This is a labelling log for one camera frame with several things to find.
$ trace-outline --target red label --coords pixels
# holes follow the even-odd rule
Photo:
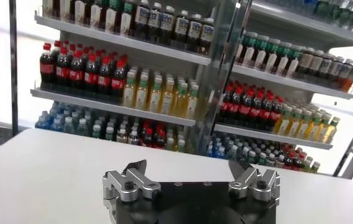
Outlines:
[[[241,107],[239,107],[239,113],[241,114],[248,114],[250,112],[251,107],[246,107],[244,105],[242,105]]]
[[[104,77],[104,76],[98,76],[98,85],[109,86],[110,85],[110,78]]]
[[[113,89],[122,89],[124,88],[124,81],[118,79],[111,79],[111,87]]]
[[[52,75],[54,73],[54,65],[40,63],[40,72],[43,74]]]
[[[89,84],[97,84],[98,75],[94,73],[85,73],[85,82]]]
[[[71,79],[71,81],[83,80],[83,75],[84,75],[83,71],[70,71],[69,79]]]
[[[56,67],[56,75],[61,78],[69,78],[69,68]]]

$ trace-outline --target bottle label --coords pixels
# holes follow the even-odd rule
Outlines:
[[[264,69],[265,72],[271,72],[276,61],[276,57],[276,54],[270,54],[267,60],[266,68]]]
[[[70,0],[60,0],[60,19],[69,21],[69,3]]]
[[[42,64],[40,63],[40,72],[43,74],[50,74],[54,73],[54,66],[49,64]]]
[[[286,64],[288,62],[288,58],[287,57],[282,57],[281,60],[279,61],[279,65],[278,68],[276,70],[276,74],[277,75],[282,75],[284,73]]]
[[[170,113],[171,101],[172,101],[172,98],[170,96],[163,97],[163,104],[162,104],[162,108],[161,108],[162,114],[169,114]]]
[[[186,118],[187,119],[193,119],[194,118],[195,106],[197,106],[197,101],[195,99],[194,100],[189,100],[189,104],[187,105],[187,113],[186,113]]]
[[[139,6],[136,10],[135,22],[143,25],[147,25],[150,10]]]
[[[98,85],[99,86],[110,86],[110,78],[98,75]]]
[[[265,51],[259,51],[259,53],[257,53],[257,57],[256,57],[254,68],[260,69],[265,57],[266,57],[266,52]]]
[[[126,36],[129,35],[130,23],[132,19],[132,8],[132,3],[126,2],[124,4],[124,13],[121,15],[120,33]]]
[[[159,99],[160,99],[160,96],[158,93],[151,94],[151,100],[150,100],[150,111],[151,112],[158,111]]]
[[[175,25],[175,33],[186,35],[187,27],[189,26],[189,20],[184,18],[177,18],[177,24]]]
[[[56,67],[56,76],[61,78],[69,78],[69,68]]]
[[[83,71],[70,71],[69,72],[69,79],[71,81],[81,81],[83,80]]]
[[[160,29],[162,30],[172,30],[172,25],[174,24],[174,19],[175,17],[173,15],[163,13],[161,16],[161,24],[160,24]]]
[[[96,29],[99,27],[101,18],[101,8],[98,5],[91,6],[90,28]]]
[[[212,42],[214,27],[203,25],[200,39],[207,42]]]
[[[85,73],[85,82],[89,84],[97,84],[98,75],[94,73]]]
[[[136,99],[136,109],[139,110],[144,110],[144,106],[145,106],[145,98],[147,98],[147,92],[144,90],[139,90],[138,91],[138,96]]]
[[[150,18],[148,19],[148,26],[158,28],[160,26],[160,16],[161,16],[161,12],[156,10],[151,10]]]
[[[133,89],[125,88],[124,89],[124,107],[131,107],[133,100]]]
[[[113,9],[108,9],[106,11],[106,22],[105,22],[105,30],[107,32],[114,31],[114,24],[116,22],[117,12]]]

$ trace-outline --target plastic bottle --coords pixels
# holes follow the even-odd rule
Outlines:
[[[214,33],[214,19],[205,18],[203,20],[202,32],[200,35],[198,53],[208,55],[211,47],[213,33]]]
[[[187,31],[186,49],[192,52],[198,52],[198,43],[202,29],[201,15],[194,14],[189,23]]]
[[[44,52],[40,57],[40,73],[41,73],[41,81],[47,83],[54,82],[55,75],[55,66],[54,66],[54,58],[50,52],[51,46],[44,45]]]
[[[187,28],[189,27],[188,17],[189,13],[182,10],[181,13],[176,17],[174,37],[171,41],[171,46],[179,49],[184,49],[184,44],[187,37]]]

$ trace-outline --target juice bottle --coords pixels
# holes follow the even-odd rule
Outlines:
[[[323,114],[323,121],[318,127],[317,133],[314,137],[314,141],[317,141],[317,142],[324,141],[324,137],[328,131],[329,120],[330,120],[330,114]]]
[[[128,72],[127,84],[124,86],[124,96],[122,105],[124,107],[133,107],[134,92],[135,92],[135,79],[136,75],[134,72]]]
[[[304,139],[313,141],[313,137],[317,133],[322,116],[323,115],[320,112],[314,114],[313,119],[309,122],[308,128],[305,131]]]
[[[299,122],[297,131],[294,134],[294,137],[296,137],[296,138],[303,138],[304,137],[305,131],[307,130],[308,125],[309,125],[309,120],[310,120],[311,115],[312,115],[312,112],[309,110],[304,110],[302,112],[302,118]]]
[[[151,112],[158,112],[160,95],[161,95],[161,90],[160,90],[161,85],[162,85],[162,77],[161,76],[155,77],[155,82],[153,84],[153,90],[151,92],[150,102],[149,102],[149,111]]]
[[[330,122],[330,125],[328,126],[327,132],[324,136],[323,142],[326,144],[330,144],[334,138],[334,135],[337,131],[337,124],[339,123],[340,118],[334,117],[332,121]]]
[[[187,103],[187,110],[186,110],[186,118],[193,119],[195,114],[195,107],[197,106],[197,92],[198,92],[198,85],[192,84],[190,88],[190,97]]]
[[[139,110],[145,109],[145,106],[146,106],[145,103],[147,101],[147,93],[148,93],[148,75],[141,74],[140,86],[136,94],[136,103],[135,103],[136,109],[139,109]]]
[[[172,91],[173,86],[174,86],[174,80],[167,79],[166,90],[163,92],[162,98],[160,101],[159,113],[162,113],[162,114],[172,113],[171,106],[172,106],[172,100],[174,97],[174,93]]]

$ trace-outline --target clear bottle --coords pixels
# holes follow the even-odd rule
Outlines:
[[[79,120],[79,125],[77,128],[77,135],[89,136],[89,129],[88,129],[88,125],[87,125],[87,120],[85,118],[81,118]]]

